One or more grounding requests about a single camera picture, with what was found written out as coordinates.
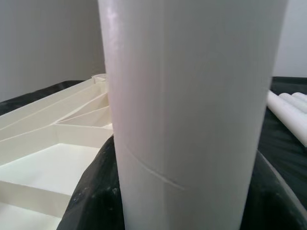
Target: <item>white cylinder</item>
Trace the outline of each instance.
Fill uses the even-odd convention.
[[[305,94],[303,94],[301,92],[295,92],[295,93],[292,94],[292,96],[307,102],[307,95],[305,95]]]
[[[305,113],[271,91],[268,95],[268,108],[304,146],[307,146],[307,115]]]
[[[286,0],[100,0],[126,230],[240,227]]]
[[[296,107],[297,109],[301,110],[302,112],[307,113],[307,102],[299,98],[296,98],[294,96],[291,96],[288,93],[281,93],[279,97],[281,97],[282,99],[284,99],[285,101]]]

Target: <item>white wall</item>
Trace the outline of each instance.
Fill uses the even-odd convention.
[[[0,101],[100,72],[96,0],[0,0]]]
[[[307,0],[289,0],[273,76],[307,77]]]

